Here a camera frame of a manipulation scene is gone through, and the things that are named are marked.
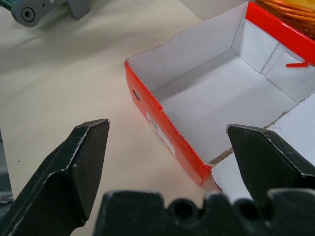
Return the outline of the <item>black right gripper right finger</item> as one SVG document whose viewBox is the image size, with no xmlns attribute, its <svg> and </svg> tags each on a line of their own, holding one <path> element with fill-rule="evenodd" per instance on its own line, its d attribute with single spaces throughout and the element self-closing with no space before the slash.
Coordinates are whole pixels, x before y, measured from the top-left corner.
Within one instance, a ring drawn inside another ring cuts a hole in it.
<svg viewBox="0 0 315 236">
<path fill-rule="evenodd" d="M 315 167 L 274 131 L 229 124 L 226 128 L 242 180 L 252 199 L 264 203 L 278 188 L 315 188 Z"/>
</svg>

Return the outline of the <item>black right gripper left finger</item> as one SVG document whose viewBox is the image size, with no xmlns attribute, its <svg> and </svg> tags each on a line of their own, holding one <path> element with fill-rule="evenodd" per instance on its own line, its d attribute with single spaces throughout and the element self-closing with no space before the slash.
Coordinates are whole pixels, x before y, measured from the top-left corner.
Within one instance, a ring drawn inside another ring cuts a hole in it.
<svg viewBox="0 0 315 236">
<path fill-rule="evenodd" d="M 99 188 L 109 129 L 108 119 L 74 127 L 1 219 L 1 235 L 69 236 L 83 227 Z"/>
</svg>

